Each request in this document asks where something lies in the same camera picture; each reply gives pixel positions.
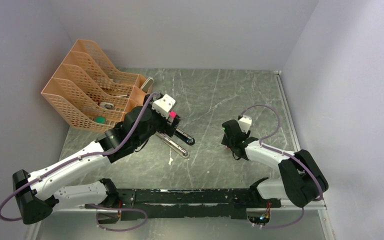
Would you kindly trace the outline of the pink plastic staple remover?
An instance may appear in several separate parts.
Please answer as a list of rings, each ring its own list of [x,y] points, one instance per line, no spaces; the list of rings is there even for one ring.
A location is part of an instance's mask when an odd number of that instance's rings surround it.
[[[177,113],[176,113],[176,112],[174,112],[174,111],[170,111],[170,112],[169,112],[169,117],[170,117],[171,119],[175,119],[176,116],[177,116]]]

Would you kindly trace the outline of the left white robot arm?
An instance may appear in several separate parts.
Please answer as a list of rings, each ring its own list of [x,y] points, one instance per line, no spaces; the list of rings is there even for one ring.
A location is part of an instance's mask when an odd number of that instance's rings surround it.
[[[156,107],[137,106],[77,153],[35,172],[17,171],[12,180],[22,222],[34,224],[53,212],[79,205],[117,206],[119,192],[109,178],[87,185],[67,184],[133,154],[155,133],[173,136],[181,119],[174,111],[165,114]]]

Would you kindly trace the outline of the black stapler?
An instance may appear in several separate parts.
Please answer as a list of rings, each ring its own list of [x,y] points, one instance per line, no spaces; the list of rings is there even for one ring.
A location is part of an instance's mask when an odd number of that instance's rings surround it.
[[[171,148],[171,150],[184,159],[187,159],[190,156],[190,152],[184,147],[184,145],[193,146],[196,143],[195,139],[191,135],[180,128],[175,130],[173,135],[174,139],[166,133],[156,132],[155,135],[169,148]]]

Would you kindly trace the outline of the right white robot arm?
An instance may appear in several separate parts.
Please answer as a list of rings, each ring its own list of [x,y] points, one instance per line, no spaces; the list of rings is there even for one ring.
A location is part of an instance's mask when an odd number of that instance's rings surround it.
[[[293,152],[262,145],[258,138],[250,135],[251,123],[250,119],[224,122],[221,141],[237,159],[266,165],[280,174],[279,179],[256,181],[250,187],[250,202],[262,207],[269,199],[286,199],[303,208],[319,200],[329,184],[311,153],[305,149]]]

